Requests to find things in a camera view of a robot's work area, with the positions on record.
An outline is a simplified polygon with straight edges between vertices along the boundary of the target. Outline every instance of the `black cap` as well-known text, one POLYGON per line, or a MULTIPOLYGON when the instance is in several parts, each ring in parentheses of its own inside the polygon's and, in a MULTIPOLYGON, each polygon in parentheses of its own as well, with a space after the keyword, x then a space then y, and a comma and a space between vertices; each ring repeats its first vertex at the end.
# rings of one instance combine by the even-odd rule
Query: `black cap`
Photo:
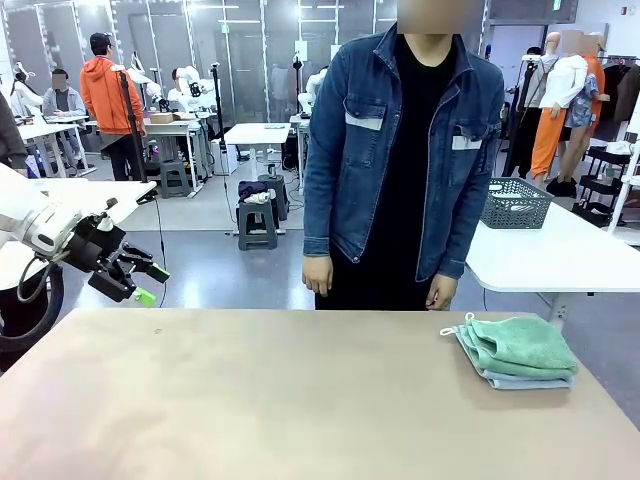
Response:
POLYGON ((103 49, 104 47, 111 46, 110 35, 106 33, 94 33, 93 35, 91 35, 89 42, 91 44, 91 50, 103 49))

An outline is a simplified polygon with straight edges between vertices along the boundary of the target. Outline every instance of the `green towel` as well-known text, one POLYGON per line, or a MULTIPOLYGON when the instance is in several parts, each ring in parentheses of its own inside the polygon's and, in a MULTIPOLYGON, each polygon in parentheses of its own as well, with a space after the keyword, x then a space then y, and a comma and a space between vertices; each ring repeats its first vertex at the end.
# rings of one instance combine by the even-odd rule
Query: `green towel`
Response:
POLYGON ((477 368, 546 380, 568 379, 578 372, 578 362, 560 332, 541 318, 469 320, 467 327, 462 338, 477 368))

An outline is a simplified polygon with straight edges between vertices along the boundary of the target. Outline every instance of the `blue towel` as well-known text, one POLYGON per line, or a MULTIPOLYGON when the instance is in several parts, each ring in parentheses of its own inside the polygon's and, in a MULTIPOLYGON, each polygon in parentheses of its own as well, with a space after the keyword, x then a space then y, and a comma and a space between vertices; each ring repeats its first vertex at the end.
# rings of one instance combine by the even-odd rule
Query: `blue towel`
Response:
POLYGON ((456 338, 464 353, 467 354, 469 361, 475 368, 478 375, 486 379, 491 388, 496 390, 545 390, 545 389, 558 389, 558 388, 573 388, 573 377, 568 379, 559 378, 557 380, 539 380, 535 378, 518 377, 515 375, 505 375, 503 373, 496 373, 490 370, 483 370, 476 367, 473 363, 473 358, 469 353, 469 347, 462 339, 462 330, 466 329, 466 325, 460 325, 459 327, 453 327, 456 334, 456 338))

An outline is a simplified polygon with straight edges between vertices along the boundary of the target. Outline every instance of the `hand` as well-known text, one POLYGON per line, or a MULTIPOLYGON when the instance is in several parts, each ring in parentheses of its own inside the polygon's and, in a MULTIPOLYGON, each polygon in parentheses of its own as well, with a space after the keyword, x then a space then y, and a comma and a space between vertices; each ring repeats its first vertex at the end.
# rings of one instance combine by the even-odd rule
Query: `hand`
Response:
POLYGON ((451 305, 451 300, 456 294, 458 280, 444 275, 437 274, 431 282, 431 289, 427 297, 427 308, 429 310, 446 310, 451 305))
POLYGON ((302 283, 309 290, 327 297, 333 284, 333 262, 331 262, 331 257, 304 257, 302 283))
POLYGON ((554 103, 553 104, 553 108, 551 109, 551 118, 553 120, 558 118, 558 116, 560 115, 561 111, 562 111, 562 107, 560 105, 558 105, 557 103, 554 103))

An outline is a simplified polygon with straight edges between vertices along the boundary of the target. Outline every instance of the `stack of towels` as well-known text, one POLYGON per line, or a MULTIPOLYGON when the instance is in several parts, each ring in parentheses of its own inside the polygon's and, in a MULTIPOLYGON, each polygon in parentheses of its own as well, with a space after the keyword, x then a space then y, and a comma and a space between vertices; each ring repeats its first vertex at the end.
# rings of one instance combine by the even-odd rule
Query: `stack of towels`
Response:
POLYGON ((578 361, 562 334, 538 317, 483 322, 473 314, 454 327, 478 374, 496 390, 571 388, 578 361))

